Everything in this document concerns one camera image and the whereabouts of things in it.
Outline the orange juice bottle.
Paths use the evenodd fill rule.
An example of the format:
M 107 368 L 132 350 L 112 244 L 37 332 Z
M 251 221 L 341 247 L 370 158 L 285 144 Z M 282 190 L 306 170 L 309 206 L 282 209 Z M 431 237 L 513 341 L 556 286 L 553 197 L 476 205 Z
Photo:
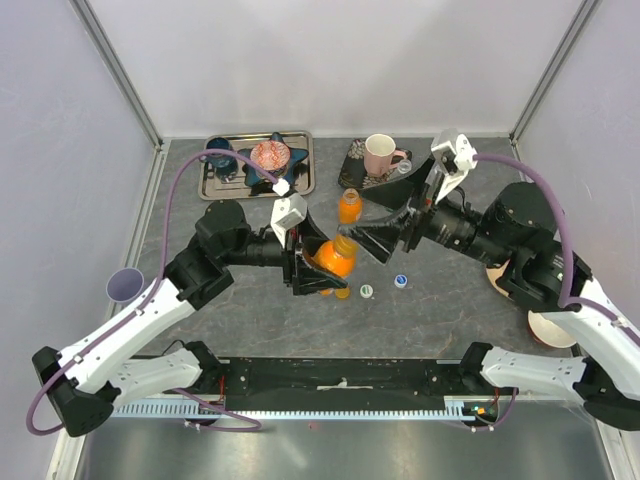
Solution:
M 355 269 L 357 253 L 354 257 L 344 258 L 335 252 L 333 240 L 325 242 L 312 260 L 320 267 L 346 280 Z
M 339 200 L 339 222 L 341 224 L 357 222 L 362 215 L 362 210 L 363 203 L 358 191 L 354 188 L 346 189 Z

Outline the white green bottle cap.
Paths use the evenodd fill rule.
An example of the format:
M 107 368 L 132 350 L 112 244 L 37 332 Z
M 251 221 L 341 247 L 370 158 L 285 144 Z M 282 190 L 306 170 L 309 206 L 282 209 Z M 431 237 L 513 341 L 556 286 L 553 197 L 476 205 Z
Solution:
M 371 285 L 364 284 L 364 285 L 362 285 L 360 287 L 359 293 L 360 293 L 362 298 L 370 299 L 370 298 L 373 297 L 374 290 L 373 290 L 373 287 Z

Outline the blue white bottle cap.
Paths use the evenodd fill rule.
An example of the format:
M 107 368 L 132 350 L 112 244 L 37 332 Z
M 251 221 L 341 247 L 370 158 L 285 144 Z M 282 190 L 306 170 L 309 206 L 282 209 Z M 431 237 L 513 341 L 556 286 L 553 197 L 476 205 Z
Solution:
M 408 285 L 408 277 L 404 274 L 398 274 L 394 277 L 394 285 L 399 289 L 404 289 Z

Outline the water bottle green label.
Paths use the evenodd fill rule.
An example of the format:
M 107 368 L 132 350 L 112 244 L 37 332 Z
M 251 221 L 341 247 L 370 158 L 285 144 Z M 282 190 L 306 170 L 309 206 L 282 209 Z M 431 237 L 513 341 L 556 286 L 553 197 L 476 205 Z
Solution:
M 397 171 L 401 174 L 407 174 L 412 170 L 412 162 L 409 160 L 401 160 L 398 164 L 397 164 Z

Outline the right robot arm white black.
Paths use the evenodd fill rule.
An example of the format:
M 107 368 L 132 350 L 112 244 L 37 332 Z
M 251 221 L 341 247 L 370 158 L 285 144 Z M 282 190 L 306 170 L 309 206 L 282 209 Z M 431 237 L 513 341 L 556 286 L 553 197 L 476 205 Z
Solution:
M 401 187 L 397 209 L 378 220 L 342 224 L 342 235 L 381 263 L 396 248 L 422 239 L 478 261 L 498 276 L 516 305 L 560 327 L 584 350 L 570 359 L 518 354 L 474 342 L 458 381 L 477 394 L 488 387 L 551 395 L 575 402 L 619 430 L 639 428 L 639 330 L 607 297 L 590 267 L 572 250 L 564 213 L 534 171 L 507 185 L 482 213 L 448 198 L 463 172 L 421 168 L 419 186 Z

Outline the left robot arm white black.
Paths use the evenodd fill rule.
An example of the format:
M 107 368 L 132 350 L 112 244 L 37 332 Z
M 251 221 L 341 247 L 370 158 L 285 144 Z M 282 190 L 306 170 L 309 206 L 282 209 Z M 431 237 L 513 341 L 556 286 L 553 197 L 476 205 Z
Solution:
M 231 265 L 279 267 L 296 295 L 341 289 L 347 282 L 313 256 L 327 237 L 309 217 L 277 207 L 287 224 L 251 229 L 235 200 L 211 203 L 187 246 L 127 307 L 96 331 L 62 350 L 43 347 L 32 357 L 61 429 L 80 437 L 101 426 L 118 407 L 166 391 L 209 393 L 220 387 L 225 366 L 201 341 L 170 355 L 139 359 L 142 347 L 190 317 L 233 283 Z

